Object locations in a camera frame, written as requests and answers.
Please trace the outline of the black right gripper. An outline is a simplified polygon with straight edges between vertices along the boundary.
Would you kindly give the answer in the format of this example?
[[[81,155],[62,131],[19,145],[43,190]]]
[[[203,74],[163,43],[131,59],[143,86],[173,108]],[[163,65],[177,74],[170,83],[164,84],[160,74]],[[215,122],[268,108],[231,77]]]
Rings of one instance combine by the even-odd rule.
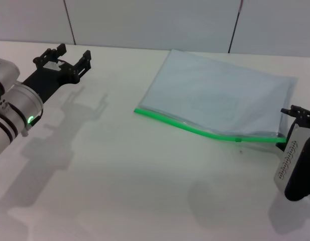
[[[295,118],[286,137],[286,141],[288,142],[292,132],[301,127],[301,120],[310,121],[310,111],[297,105],[291,105],[290,108],[282,108],[281,112]],[[283,152],[285,151],[286,146],[287,143],[276,143],[276,147]]]

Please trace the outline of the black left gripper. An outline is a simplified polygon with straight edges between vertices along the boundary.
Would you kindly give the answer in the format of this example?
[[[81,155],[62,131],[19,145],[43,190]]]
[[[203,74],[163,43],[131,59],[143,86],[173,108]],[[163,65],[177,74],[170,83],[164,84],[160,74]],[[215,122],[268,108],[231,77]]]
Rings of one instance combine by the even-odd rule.
[[[60,44],[56,49],[48,48],[41,56],[33,59],[37,70],[23,81],[23,85],[37,93],[43,103],[61,86],[77,84],[78,80],[91,69],[91,52],[89,50],[86,50],[74,65],[59,61],[59,57],[66,52],[65,44]]]

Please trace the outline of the clear document bag green zipper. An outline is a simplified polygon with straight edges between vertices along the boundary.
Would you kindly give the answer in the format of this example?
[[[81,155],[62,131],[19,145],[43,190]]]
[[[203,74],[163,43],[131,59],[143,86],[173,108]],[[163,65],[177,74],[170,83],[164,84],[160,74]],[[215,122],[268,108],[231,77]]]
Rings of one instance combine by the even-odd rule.
[[[284,143],[297,79],[172,50],[135,108],[215,140]]]

